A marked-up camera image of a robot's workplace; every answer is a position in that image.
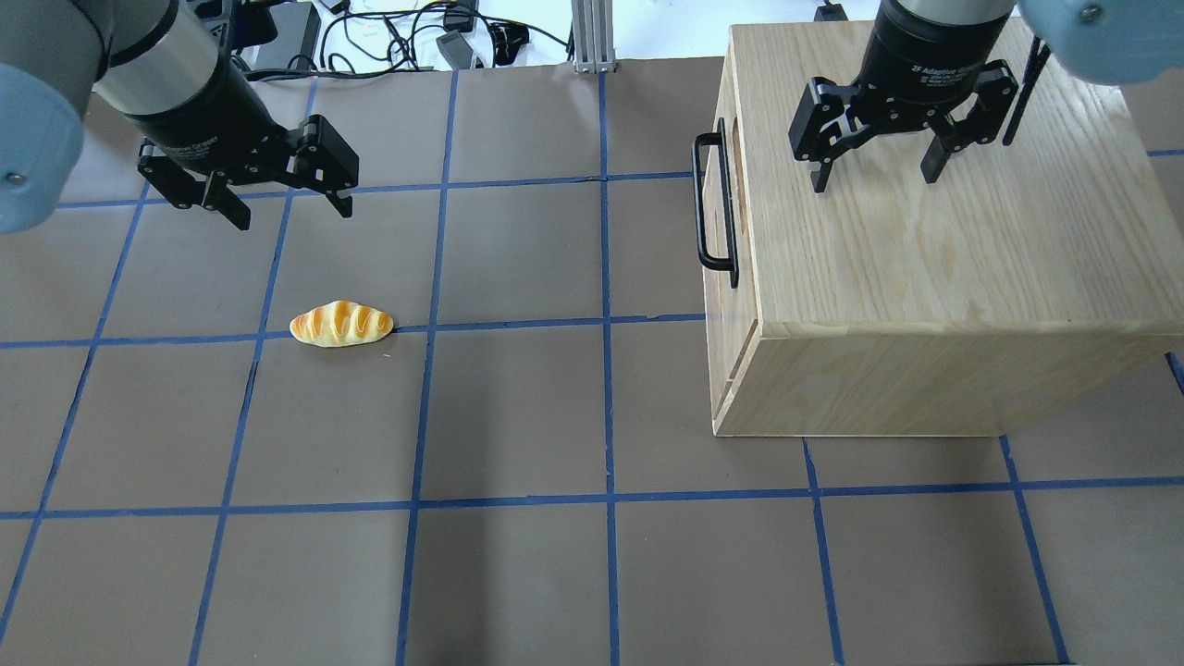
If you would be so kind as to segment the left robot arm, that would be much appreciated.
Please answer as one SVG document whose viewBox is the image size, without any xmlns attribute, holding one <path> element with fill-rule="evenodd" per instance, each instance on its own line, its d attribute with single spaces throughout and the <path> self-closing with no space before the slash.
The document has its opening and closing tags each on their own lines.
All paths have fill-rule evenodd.
<svg viewBox="0 0 1184 666">
<path fill-rule="evenodd" d="M 234 188 L 275 182 L 352 214 L 360 159 L 328 119 L 279 126 L 233 51 L 275 41 L 269 1 L 5 1 L 1 230 L 46 222 L 81 159 L 92 94 L 143 136 L 137 169 L 176 209 L 247 230 Z"/>
</svg>

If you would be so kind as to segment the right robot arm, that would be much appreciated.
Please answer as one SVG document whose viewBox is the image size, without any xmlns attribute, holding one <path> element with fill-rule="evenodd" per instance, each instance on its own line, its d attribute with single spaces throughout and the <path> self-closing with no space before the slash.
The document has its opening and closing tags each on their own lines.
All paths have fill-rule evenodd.
<svg viewBox="0 0 1184 666">
<path fill-rule="evenodd" d="M 789 142 L 824 192 L 834 161 L 879 136 L 929 132 L 934 184 L 972 145 L 1014 142 L 1050 59 L 1079 81 L 1121 87 L 1183 63 L 1179 1 L 882 1 L 860 72 L 813 77 Z"/>
</svg>

